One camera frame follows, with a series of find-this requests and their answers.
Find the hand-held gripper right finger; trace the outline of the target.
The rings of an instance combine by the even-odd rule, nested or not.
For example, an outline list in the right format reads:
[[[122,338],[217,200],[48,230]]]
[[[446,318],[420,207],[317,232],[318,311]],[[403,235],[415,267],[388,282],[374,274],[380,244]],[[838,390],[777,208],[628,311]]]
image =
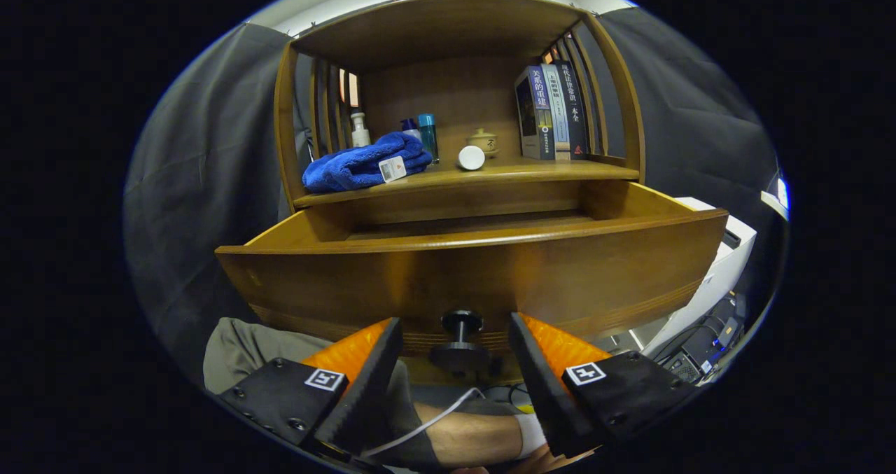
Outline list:
[[[694,397],[694,385],[650,357],[611,355],[521,312],[510,315],[508,340],[554,455],[636,439]]]

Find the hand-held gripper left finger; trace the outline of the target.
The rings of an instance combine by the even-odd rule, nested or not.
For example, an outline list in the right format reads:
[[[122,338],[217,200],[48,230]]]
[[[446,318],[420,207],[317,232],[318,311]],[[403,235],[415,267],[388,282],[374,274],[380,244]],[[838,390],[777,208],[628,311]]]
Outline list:
[[[218,398],[308,454],[361,456],[363,427],[375,422],[401,349],[403,325],[389,317],[300,361],[275,357]]]

